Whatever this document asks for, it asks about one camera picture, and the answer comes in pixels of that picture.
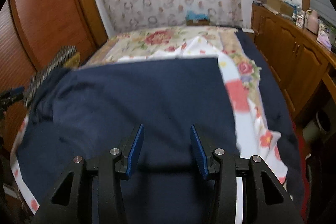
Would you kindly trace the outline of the navy blue mattress cover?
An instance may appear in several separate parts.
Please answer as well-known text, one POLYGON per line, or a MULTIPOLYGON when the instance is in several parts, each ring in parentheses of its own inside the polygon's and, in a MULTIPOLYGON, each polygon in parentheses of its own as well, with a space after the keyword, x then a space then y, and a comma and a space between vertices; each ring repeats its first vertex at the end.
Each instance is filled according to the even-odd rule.
POLYGON ((268 129, 281 134, 277 146, 280 151, 281 160, 288 167, 286 175, 287 191, 293 197, 293 202, 297 209, 301 210, 305 198, 305 186, 302 178, 302 157, 285 99, 273 77, 270 67, 251 38, 241 29, 236 32, 236 36, 245 55, 261 68, 259 91, 267 126, 268 129))

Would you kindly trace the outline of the small cardboard box blue contents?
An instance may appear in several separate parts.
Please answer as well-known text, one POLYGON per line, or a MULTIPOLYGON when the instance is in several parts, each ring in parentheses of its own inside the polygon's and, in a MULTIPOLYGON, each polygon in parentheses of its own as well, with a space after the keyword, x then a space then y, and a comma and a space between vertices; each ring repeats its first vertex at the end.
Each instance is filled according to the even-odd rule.
POLYGON ((187 26, 209 26, 210 19, 207 14, 197 14, 193 11, 188 11, 185 17, 187 26))

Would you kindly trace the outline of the brown louvered wooden wardrobe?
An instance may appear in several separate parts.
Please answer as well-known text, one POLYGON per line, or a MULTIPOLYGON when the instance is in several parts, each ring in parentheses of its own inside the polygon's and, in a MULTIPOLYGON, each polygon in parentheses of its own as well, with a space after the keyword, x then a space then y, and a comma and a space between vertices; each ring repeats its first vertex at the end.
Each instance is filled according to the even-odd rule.
POLYGON ((106 41, 95 0, 6 0, 1 8, 1 90, 27 86, 63 46, 88 60, 106 41))

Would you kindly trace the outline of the cardboard box on sideboard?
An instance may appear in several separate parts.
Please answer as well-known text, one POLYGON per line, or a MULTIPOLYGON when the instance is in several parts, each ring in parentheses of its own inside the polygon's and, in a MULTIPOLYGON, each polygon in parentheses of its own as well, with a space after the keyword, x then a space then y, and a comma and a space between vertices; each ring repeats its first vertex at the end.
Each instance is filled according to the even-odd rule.
POLYGON ((281 0, 266 0, 266 6, 279 14, 292 17, 294 8, 281 0))

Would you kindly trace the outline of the long wooden sideboard cabinet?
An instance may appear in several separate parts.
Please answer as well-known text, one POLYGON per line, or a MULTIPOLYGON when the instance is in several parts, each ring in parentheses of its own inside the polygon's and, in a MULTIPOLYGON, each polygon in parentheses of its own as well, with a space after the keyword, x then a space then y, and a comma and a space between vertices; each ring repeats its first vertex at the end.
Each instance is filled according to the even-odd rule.
POLYGON ((335 97, 335 54, 306 28, 252 5, 251 27, 256 47, 268 63, 293 119, 312 100, 321 83, 335 97))

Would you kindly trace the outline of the dark circle-patterned folded blanket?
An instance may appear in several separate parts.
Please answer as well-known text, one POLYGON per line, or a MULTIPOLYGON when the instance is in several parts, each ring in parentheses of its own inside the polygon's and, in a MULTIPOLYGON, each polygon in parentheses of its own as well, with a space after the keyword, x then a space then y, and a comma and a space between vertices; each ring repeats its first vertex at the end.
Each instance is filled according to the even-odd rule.
POLYGON ((27 90, 23 93, 23 104, 28 109, 43 81, 56 69, 77 68, 80 63, 80 53, 75 46, 62 46, 54 58, 41 71, 30 79, 27 90))

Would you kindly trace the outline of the beige rose floral bedspread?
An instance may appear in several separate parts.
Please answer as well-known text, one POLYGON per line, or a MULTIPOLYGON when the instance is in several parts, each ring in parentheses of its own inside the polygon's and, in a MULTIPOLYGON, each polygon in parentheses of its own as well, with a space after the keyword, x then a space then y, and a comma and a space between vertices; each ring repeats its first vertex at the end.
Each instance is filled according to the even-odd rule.
POLYGON ((185 48, 186 42, 201 36, 208 44, 227 54, 237 66, 248 98, 260 111, 263 110, 259 91, 260 70, 254 57, 248 57, 243 49, 239 30, 229 27, 182 26, 144 29, 117 34, 90 58, 87 65, 113 63, 124 56, 150 56, 157 51, 174 52, 185 48))

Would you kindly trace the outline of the grey window roller blind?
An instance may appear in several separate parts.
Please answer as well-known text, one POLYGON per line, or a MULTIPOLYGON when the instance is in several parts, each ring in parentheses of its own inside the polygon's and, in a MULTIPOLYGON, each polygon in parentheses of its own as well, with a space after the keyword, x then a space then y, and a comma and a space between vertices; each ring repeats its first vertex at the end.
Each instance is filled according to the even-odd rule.
POLYGON ((330 0, 310 0, 310 7, 323 19, 335 26, 336 12, 330 0))

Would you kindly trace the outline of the pink tissue pack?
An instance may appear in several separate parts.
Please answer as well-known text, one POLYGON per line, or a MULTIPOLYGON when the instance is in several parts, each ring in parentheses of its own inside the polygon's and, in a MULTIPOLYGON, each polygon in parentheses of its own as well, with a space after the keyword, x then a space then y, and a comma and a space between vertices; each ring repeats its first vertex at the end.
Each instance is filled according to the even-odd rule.
POLYGON ((327 32, 320 30, 317 35, 317 42, 323 45, 329 52, 331 51, 331 43, 327 32))

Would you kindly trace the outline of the pink thermos jug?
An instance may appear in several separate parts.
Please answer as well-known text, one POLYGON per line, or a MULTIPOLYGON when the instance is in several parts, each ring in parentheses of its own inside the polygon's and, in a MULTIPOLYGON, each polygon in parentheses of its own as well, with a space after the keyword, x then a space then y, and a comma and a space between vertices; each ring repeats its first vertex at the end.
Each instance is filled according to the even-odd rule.
POLYGON ((318 12, 315 10, 307 10, 306 11, 306 29, 315 35, 318 34, 319 28, 319 19, 318 12))

